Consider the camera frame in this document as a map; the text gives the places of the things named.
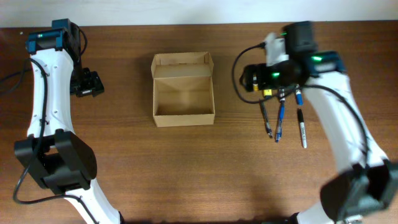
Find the yellow tape roll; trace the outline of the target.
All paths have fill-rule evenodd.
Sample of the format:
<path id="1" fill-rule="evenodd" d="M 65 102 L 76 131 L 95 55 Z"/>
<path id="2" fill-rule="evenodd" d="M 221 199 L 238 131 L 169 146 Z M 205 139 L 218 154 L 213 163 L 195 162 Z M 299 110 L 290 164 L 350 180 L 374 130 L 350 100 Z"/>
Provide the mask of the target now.
<path id="1" fill-rule="evenodd" d="M 257 82 L 257 76 L 253 75 L 252 77 L 252 87 L 254 91 L 258 91 L 259 87 L 258 87 L 258 82 Z"/>

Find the yellow highlighter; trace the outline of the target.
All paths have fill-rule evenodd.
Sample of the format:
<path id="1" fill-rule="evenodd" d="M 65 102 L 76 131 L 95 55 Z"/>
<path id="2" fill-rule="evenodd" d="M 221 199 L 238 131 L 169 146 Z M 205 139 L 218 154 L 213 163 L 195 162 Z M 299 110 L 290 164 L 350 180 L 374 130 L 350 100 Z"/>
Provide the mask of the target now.
<path id="1" fill-rule="evenodd" d="M 262 91 L 263 97 L 265 100 L 268 100 L 272 97 L 272 90 L 268 89 L 268 90 L 263 90 Z"/>

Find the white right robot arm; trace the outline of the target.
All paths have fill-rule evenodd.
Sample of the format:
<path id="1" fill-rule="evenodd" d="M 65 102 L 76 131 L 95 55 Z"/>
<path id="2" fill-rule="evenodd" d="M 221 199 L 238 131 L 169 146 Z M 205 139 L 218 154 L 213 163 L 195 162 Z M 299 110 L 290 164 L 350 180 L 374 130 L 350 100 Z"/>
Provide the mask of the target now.
<path id="1" fill-rule="evenodd" d="M 397 164 L 377 145 L 354 100 L 346 67 L 335 51 L 318 50 L 312 23 L 295 22 L 258 44 L 266 62 L 233 80 L 248 92 L 277 90 L 278 99 L 303 92 L 318 115 L 338 174 L 319 201 L 284 223 L 361 223 L 389 208 L 397 194 Z"/>

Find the black ballpoint pen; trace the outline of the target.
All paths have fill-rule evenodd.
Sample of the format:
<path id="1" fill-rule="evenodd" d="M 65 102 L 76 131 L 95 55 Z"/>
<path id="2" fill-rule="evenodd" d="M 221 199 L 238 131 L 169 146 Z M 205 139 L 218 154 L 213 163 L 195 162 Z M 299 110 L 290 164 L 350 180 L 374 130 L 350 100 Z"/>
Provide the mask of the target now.
<path id="1" fill-rule="evenodd" d="M 268 134 L 268 136 L 270 138 L 273 138 L 272 128 L 271 128 L 271 125 L 269 123 L 269 118 L 268 118 L 268 115 L 267 115 L 267 110 L 266 110 L 266 107 L 265 107 L 265 103 L 261 102 L 260 103 L 260 107 L 261 107 L 262 115 L 263 115 L 264 122 L 265 122 L 266 132 L 267 132 L 267 134 Z"/>

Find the black capped whiteboard marker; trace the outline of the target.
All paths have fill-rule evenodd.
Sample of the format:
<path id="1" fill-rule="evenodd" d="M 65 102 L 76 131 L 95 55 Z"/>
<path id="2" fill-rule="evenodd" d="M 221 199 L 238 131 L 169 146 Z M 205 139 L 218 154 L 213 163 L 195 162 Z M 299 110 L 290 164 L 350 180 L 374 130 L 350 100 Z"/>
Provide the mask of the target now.
<path id="1" fill-rule="evenodd" d="M 283 88 L 279 89 L 278 91 L 279 94 L 279 102 L 280 103 L 285 103 L 285 91 Z"/>

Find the blue ballpoint pen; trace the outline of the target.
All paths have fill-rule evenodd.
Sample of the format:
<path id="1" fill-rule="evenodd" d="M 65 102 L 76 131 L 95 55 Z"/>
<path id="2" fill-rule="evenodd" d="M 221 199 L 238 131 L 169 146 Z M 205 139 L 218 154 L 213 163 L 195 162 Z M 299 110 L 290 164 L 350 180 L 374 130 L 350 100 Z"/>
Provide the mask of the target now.
<path id="1" fill-rule="evenodd" d="M 284 119 L 284 112 L 285 112 L 285 104 L 281 103 L 279 109 L 278 122 L 277 122 L 277 134 L 275 137 L 276 142 L 279 142 L 280 139 L 282 138 L 282 123 Z"/>

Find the brown cardboard box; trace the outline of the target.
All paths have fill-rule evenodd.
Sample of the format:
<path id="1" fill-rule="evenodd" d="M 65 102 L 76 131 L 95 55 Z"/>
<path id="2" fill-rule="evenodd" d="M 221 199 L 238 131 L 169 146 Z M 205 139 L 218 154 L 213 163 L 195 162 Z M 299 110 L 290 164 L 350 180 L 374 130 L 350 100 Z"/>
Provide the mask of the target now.
<path id="1" fill-rule="evenodd" d="M 154 55 L 152 114 L 157 127 L 214 123 L 213 67 L 209 52 Z"/>

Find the blue capped whiteboard marker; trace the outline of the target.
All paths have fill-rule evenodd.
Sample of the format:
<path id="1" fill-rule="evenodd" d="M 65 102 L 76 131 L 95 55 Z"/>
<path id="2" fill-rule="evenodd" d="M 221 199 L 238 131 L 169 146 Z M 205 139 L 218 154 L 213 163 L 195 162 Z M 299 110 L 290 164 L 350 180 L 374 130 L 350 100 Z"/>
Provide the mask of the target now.
<path id="1" fill-rule="evenodd" d="M 295 100 L 296 104 L 298 104 L 299 106 L 303 105 L 302 92 L 299 87 L 295 89 Z"/>

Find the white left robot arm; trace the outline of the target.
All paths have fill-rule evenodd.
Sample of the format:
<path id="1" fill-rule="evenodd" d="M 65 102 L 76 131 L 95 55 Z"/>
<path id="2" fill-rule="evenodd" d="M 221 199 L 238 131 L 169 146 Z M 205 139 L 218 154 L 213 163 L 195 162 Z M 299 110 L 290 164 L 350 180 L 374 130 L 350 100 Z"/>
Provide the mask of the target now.
<path id="1" fill-rule="evenodd" d="M 87 223 L 124 223 L 97 181 L 97 161 L 72 125 L 70 97 L 98 96 L 104 86 L 96 71 L 82 65 L 87 38 L 69 19 L 30 33 L 25 43 L 34 73 L 34 100 L 25 140 L 14 144 L 24 166 L 13 201 L 33 205 L 69 201 Z"/>

